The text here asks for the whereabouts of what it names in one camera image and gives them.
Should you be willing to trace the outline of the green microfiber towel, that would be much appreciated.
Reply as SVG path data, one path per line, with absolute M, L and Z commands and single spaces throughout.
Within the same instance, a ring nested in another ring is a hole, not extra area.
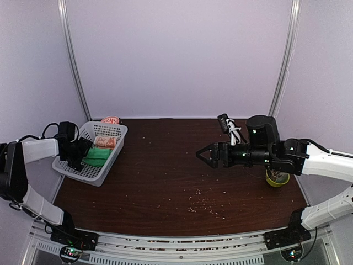
M 92 147 L 82 161 L 90 166 L 103 167 L 111 154 L 111 149 Z

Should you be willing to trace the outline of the aluminium frame post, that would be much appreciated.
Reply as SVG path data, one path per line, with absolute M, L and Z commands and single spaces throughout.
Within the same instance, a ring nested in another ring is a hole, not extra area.
M 92 121 L 92 116 L 90 114 L 88 103 L 84 94 L 81 77 L 79 75 L 77 60 L 74 54 L 74 46 L 72 42 L 71 31 L 69 27 L 69 18 L 67 13 L 67 1 L 58 0 L 58 11 L 59 11 L 60 21 L 62 25 L 63 34 L 64 34 L 64 39 L 66 42 L 69 68 L 72 73 L 74 87 L 78 94 L 79 103 L 83 109 L 86 120 Z
M 284 47 L 284 54 L 282 57 L 280 71 L 279 71 L 274 95 L 272 97 L 271 106 L 268 113 L 268 115 L 272 117 L 278 116 L 281 102 L 284 97 L 285 88 L 289 77 L 290 63 L 295 51 L 295 45 L 297 40 L 301 3 L 302 1 L 300 0 L 292 1 L 290 19 L 289 19 L 288 29 L 287 29 L 287 37 L 286 37 L 286 42 Z

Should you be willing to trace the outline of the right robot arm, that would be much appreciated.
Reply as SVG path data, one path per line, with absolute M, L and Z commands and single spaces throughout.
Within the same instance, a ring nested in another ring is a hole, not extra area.
M 217 118 L 230 138 L 212 143 L 196 152 L 196 157 L 212 168 L 236 165 L 265 166 L 281 173 L 324 176 L 352 182 L 352 155 L 327 149 L 311 139 L 280 140 L 275 118 L 255 115 L 246 120 L 249 139 L 227 114 Z

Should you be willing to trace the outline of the orange bunny pattern towel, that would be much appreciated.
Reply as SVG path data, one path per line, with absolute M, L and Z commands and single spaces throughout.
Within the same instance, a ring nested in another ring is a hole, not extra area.
M 101 149 L 114 149 L 119 140 L 119 136 L 98 135 L 94 139 L 94 145 Z

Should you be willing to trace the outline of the white perforated plastic basket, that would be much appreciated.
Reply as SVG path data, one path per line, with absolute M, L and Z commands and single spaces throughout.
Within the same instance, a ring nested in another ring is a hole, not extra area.
M 70 166 L 67 161 L 55 158 L 52 168 L 77 181 L 100 187 L 124 146 L 128 128 L 124 125 L 90 121 L 79 129 L 80 139 L 92 143 L 79 170 Z

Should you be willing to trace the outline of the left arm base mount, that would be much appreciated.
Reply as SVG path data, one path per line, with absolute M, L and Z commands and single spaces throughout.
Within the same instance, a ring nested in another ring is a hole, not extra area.
M 63 221 L 60 225 L 47 223 L 51 229 L 51 241 L 62 244 L 59 250 L 59 258 L 65 264 L 77 262 L 84 251 L 96 249 L 99 235 L 77 229 L 70 213 L 64 211 Z

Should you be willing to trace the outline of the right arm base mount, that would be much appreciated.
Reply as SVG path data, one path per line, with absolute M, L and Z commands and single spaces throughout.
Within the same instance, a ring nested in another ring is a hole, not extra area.
M 290 217 L 287 228 L 272 230 L 263 234 L 267 250 L 281 249 L 281 256 L 285 261 L 300 262 L 308 256 L 313 246 L 304 253 L 303 243 L 311 239 L 311 233 L 302 225 L 304 209 L 295 210 Z

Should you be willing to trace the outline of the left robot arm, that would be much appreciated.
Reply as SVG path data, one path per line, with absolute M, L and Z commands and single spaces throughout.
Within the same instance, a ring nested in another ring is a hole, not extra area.
M 39 181 L 49 170 L 40 172 L 37 162 L 45 163 L 59 158 L 74 169 L 82 170 L 82 159 L 87 156 L 93 143 L 84 138 L 68 141 L 65 139 L 26 140 L 1 143 L 1 198 L 24 210 L 29 215 L 43 219 L 58 228 L 57 234 L 67 245 L 79 241 L 71 214 L 53 205 L 42 193 Z

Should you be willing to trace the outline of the left aluminium frame post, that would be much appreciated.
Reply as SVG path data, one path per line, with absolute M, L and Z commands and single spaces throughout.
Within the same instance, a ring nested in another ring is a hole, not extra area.
M 72 42 L 71 31 L 69 27 L 69 18 L 67 13 L 67 1 L 58 0 L 58 11 L 59 11 L 60 21 L 62 25 L 63 34 L 64 34 L 64 39 L 66 42 L 69 68 L 72 73 L 74 87 L 78 94 L 79 103 L 83 109 L 86 120 L 92 121 L 92 116 L 90 114 L 88 103 L 84 94 L 81 77 L 79 75 L 77 60 L 74 54 L 74 46 Z

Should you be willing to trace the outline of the white coral pattern mug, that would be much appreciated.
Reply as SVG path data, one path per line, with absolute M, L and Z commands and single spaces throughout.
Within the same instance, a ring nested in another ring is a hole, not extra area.
M 288 178 L 287 173 L 279 172 L 276 170 L 268 171 L 269 178 L 274 182 L 284 182 Z

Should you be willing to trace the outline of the right aluminium frame post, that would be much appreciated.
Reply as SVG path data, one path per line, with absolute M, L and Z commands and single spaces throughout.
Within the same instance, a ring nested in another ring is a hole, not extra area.
M 279 71 L 274 95 L 272 97 L 271 106 L 268 113 L 268 115 L 272 117 L 278 116 L 281 102 L 284 97 L 285 88 L 289 77 L 290 63 L 295 51 L 295 45 L 297 40 L 301 3 L 302 1 L 300 0 L 292 1 L 290 19 L 289 19 L 288 29 L 287 29 L 287 37 L 286 37 L 286 42 L 284 47 L 284 54 L 282 57 L 280 71 Z

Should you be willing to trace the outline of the green bowl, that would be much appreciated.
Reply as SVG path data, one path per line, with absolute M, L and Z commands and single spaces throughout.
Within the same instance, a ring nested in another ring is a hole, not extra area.
M 267 169 L 265 173 L 267 183 L 274 188 L 280 188 L 290 180 L 290 174 L 288 173 L 271 171 L 269 169 Z

